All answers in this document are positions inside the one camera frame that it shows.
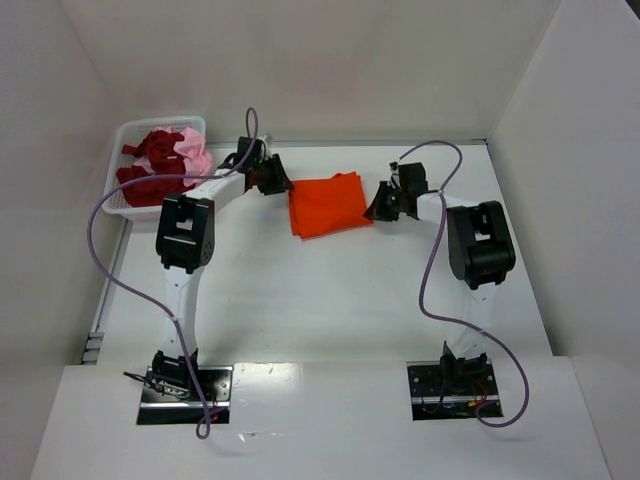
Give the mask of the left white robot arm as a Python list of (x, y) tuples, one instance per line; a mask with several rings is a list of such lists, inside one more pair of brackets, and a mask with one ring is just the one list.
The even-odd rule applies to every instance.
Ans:
[(196, 392), (199, 283), (215, 249), (215, 215), (256, 188), (265, 195), (293, 189), (268, 135), (241, 137), (212, 179), (165, 198), (156, 236), (166, 280), (170, 326), (151, 364), (153, 382), (183, 394)]

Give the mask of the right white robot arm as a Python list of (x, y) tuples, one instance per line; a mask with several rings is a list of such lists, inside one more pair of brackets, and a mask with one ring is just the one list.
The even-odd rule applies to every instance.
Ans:
[[(516, 262), (503, 206), (496, 200), (472, 202), (431, 189), (420, 163), (393, 162), (390, 171), (390, 178), (379, 183), (364, 217), (392, 222), (404, 214), (438, 226), (419, 288), (419, 308), (432, 320), (463, 328), (453, 342), (443, 345), (442, 378), (450, 385), (478, 378), (487, 371), (482, 340), (495, 295)], [(467, 288), (458, 317), (430, 312), (424, 303), (427, 281), (443, 240), (447, 241), (451, 272)]]

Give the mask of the orange t shirt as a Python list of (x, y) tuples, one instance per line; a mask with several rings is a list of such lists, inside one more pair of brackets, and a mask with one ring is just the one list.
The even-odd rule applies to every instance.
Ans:
[(369, 226), (361, 177), (356, 172), (337, 173), (326, 179), (293, 182), (288, 192), (291, 231), (311, 239), (343, 230)]

